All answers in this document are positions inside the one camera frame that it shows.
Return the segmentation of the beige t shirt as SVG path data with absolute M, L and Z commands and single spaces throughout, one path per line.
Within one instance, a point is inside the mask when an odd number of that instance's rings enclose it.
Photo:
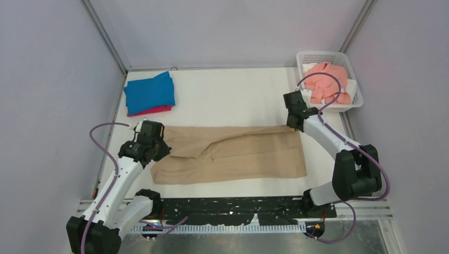
M 307 175 L 300 134 L 286 125 L 168 126 L 164 140 L 171 151 L 151 168 L 156 184 Z

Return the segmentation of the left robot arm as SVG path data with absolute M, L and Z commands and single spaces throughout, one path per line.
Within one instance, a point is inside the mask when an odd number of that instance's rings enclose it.
M 67 224 L 72 253 L 118 253 L 122 239 L 141 219 L 158 218 L 162 213 L 160 195 L 149 189 L 136 193 L 123 209 L 120 206 L 130 187 L 151 162 L 169 155 L 164 141 L 164 125 L 143 119 L 134 127 L 132 140 L 126 141 L 114 158 L 114 169 L 92 204 L 80 217 L 72 216 Z

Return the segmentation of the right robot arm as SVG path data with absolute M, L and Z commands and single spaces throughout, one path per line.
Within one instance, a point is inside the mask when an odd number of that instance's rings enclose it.
M 331 203 L 349 201 L 382 189 L 378 152 L 361 145 L 327 123 L 315 107 L 307 107 L 300 91 L 283 95 L 288 111 L 286 124 L 316 140 L 334 159 L 330 182 L 304 191 L 300 207 L 316 217 Z

